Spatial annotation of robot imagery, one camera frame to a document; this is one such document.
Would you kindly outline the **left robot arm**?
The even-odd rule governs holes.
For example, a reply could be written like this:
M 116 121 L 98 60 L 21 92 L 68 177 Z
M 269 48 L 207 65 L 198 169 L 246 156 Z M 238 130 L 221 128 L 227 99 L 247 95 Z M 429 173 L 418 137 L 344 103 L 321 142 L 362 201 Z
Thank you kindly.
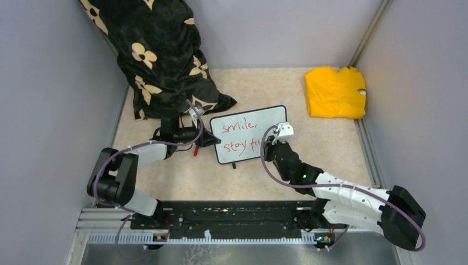
M 178 116 L 162 118 L 147 142 L 124 150 L 102 149 L 87 183 L 87 194 L 102 205 L 143 215 L 144 222 L 153 229 L 161 227 L 166 220 L 162 202 L 136 189 L 138 169 L 170 158 L 180 146 L 194 144 L 203 148 L 221 142 L 199 120 L 189 127 L 179 122 Z

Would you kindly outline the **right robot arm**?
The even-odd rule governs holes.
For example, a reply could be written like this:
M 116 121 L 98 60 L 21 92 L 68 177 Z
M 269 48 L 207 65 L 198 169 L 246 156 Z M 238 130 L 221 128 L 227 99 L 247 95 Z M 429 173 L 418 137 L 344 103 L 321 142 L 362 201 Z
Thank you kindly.
M 311 221 L 317 227 L 343 224 L 371 230 L 402 249 L 422 251 L 427 239 L 422 231 L 426 212 L 404 187 L 371 188 L 345 181 L 321 168 L 300 160 L 285 143 L 274 143 L 268 136 L 261 141 L 262 164 L 272 162 L 279 173 L 267 174 L 277 183 L 298 193 L 323 200 L 313 209 Z

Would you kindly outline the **black framed whiteboard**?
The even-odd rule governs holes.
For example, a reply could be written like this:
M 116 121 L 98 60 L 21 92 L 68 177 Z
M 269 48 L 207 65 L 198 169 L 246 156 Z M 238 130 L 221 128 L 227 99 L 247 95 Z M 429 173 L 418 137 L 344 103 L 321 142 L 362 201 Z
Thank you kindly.
M 219 164 L 229 165 L 260 157 L 261 140 L 270 126 L 287 121 L 284 105 L 239 112 L 210 119 Z

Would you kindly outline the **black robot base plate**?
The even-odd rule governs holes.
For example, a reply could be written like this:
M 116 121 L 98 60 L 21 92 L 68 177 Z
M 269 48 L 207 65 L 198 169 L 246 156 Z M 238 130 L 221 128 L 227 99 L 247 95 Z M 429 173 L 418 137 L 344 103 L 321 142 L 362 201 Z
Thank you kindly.
M 172 201 L 152 217 L 135 214 L 132 230 L 162 229 L 162 242 L 224 241 L 226 243 L 299 240 L 317 248 L 331 247 L 337 230 L 323 216 L 325 200 Z

